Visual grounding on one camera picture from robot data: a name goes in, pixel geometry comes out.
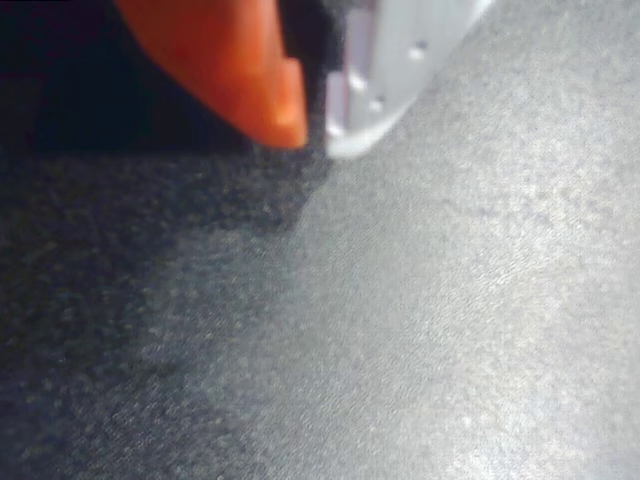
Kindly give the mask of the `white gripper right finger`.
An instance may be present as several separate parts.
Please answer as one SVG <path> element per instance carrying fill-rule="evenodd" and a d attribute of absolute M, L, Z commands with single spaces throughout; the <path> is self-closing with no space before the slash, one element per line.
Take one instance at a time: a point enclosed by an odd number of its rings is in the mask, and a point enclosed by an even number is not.
<path fill-rule="evenodd" d="M 363 1 L 346 15 L 342 67 L 328 74 L 325 147 L 358 158 L 414 104 L 490 1 Z"/>

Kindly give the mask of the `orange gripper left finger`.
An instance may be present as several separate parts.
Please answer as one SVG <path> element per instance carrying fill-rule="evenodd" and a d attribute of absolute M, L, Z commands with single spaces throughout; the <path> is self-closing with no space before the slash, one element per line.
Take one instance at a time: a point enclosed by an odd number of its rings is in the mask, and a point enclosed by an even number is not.
<path fill-rule="evenodd" d="M 285 52 L 274 1 L 127 0 L 116 7 L 149 59 L 250 139 L 308 140 L 301 63 Z"/>

